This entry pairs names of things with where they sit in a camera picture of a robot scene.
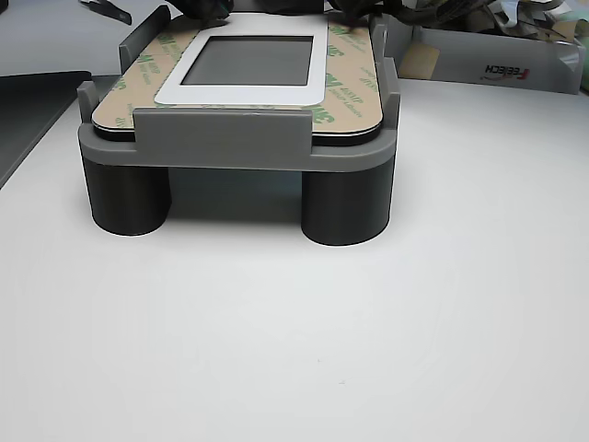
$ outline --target dark gray object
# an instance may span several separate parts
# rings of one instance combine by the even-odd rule
[[[0,189],[89,78],[86,72],[0,77]]]

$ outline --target white desk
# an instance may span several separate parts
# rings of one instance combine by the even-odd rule
[[[402,94],[391,224],[343,249],[295,174],[103,232],[73,106],[0,192],[0,440],[589,440],[589,99]]]

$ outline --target paper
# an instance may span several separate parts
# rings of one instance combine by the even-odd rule
[[[433,70],[439,56],[439,49],[414,41],[403,57],[401,66],[398,69],[398,76],[401,78],[429,80],[433,76]]]

